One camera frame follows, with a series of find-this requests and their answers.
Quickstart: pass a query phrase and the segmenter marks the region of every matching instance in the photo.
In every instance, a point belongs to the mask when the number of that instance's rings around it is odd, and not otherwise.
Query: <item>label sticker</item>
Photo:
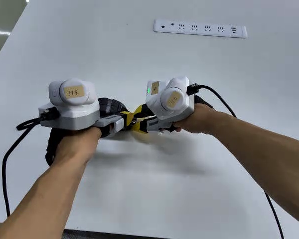
[[[151,85],[151,95],[156,95],[158,93],[159,81],[153,82]]]
[[[178,91],[174,91],[173,93],[171,93],[170,97],[167,100],[167,106],[174,108],[177,102],[179,101],[180,97],[181,94]]]
[[[63,91],[65,98],[67,99],[84,96],[84,89],[82,85],[64,87]]]

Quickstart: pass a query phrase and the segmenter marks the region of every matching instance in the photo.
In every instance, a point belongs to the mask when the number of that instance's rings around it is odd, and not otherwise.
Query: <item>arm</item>
[[[101,131],[90,128],[62,139],[55,161],[12,215],[0,226],[0,239],[60,239],[85,166]]]
[[[190,117],[174,123],[216,137],[254,180],[299,221],[299,141],[196,104]]]

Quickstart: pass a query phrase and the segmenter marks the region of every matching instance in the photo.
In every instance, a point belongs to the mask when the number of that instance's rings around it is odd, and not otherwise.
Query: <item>white power strip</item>
[[[247,38],[245,26],[208,24],[156,19],[155,32]]]

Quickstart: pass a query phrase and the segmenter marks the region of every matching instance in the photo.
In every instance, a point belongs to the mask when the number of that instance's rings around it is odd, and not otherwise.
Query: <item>black connector plug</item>
[[[56,107],[46,109],[41,115],[40,120],[55,120],[60,117],[60,112]]]
[[[192,84],[187,86],[187,94],[189,96],[194,95],[196,93],[198,93],[199,89],[201,89],[201,86],[199,84]]]

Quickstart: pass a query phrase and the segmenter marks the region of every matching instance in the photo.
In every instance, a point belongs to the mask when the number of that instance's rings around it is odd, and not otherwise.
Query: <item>cable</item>
[[[220,96],[220,94],[218,94],[213,88],[209,87],[209,86],[205,86],[205,85],[198,85],[198,84],[192,84],[190,86],[187,87],[187,94],[190,96],[190,95],[193,95],[193,94],[196,94],[198,93],[199,89],[207,89],[209,91],[211,91],[212,93],[214,93],[215,96],[217,96],[217,98],[224,104],[224,106],[229,110],[229,112],[232,114],[233,117],[237,118],[236,114],[234,113],[234,111],[230,108],[230,106],[225,102],[225,100]],[[269,203],[269,206],[274,214],[274,217],[275,217],[275,220],[276,220],[276,223],[277,223],[277,226],[278,226],[278,229],[279,229],[279,233],[280,233],[280,237],[281,239],[284,239],[284,234],[283,234],[283,230],[281,228],[281,225],[280,225],[280,222],[279,222],[279,219],[278,219],[278,216],[276,214],[276,210],[274,208],[274,205],[272,204],[271,202],[271,199],[270,197],[268,196],[268,194],[264,191],[265,193],[265,196],[268,200],[268,203]]]
[[[281,237],[281,239],[284,239],[283,230],[282,230],[282,228],[281,228],[281,226],[280,226],[280,222],[279,222],[278,216],[277,216],[277,214],[276,214],[276,210],[275,210],[275,208],[274,208],[274,205],[273,205],[273,203],[271,202],[270,197],[268,196],[268,194],[267,194],[265,191],[264,191],[264,193],[265,193],[265,196],[266,196],[266,198],[267,198],[267,200],[268,200],[268,203],[269,203],[269,206],[270,206],[270,208],[271,208],[271,211],[273,211],[273,214],[274,214],[274,217],[275,217],[275,220],[276,220],[278,229],[279,229],[280,237]]]
[[[26,137],[28,133],[36,126],[40,124],[40,119],[35,120],[32,124],[29,125],[29,127],[25,130],[25,132],[22,133],[22,135],[13,143],[13,145],[10,147],[10,149],[5,153],[2,161],[2,189],[3,189],[3,197],[4,197],[4,203],[5,203],[5,210],[6,210],[6,216],[10,216],[10,206],[9,206],[9,200],[8,200],[8,194],[6,189],[6,162],[8,160],[9,155],[12,153],[12,151],[18,146],[18,144]]]
[[[25,132],[13,143],[10,149],[5,153],[3,160],[2,160],[2,190],[3,190],[3,198],[6,210],[6,216],[10,216],[10,205],[8,199],[8,193],[6,189],[6,163],[10,156],[10,154],[14,151],[14,149],[18,146],[18,144],[26,137],[28,133],[38,124],[40,124],[43,120],[55,120],[60,117],[60,112],[57,110],[56,107],[51,107],[46,109],[44,112],[40,114],[39,118],[27,120],[21,124],[19,124],[16,129],[17,130],[24,130]]]
[[[18,131],[27,129],[27,128],[31,127],[32,124],[33,124],[34,122],[36,122],[36,121],[39,121],[39,123],[40,123],[41,118],[35,118],[35,119],[27,120],[27,121],[25,121],[25,122],[23,122],[23,123],[17,125],[17,126],[16,126],[16,129],[17,129]]]

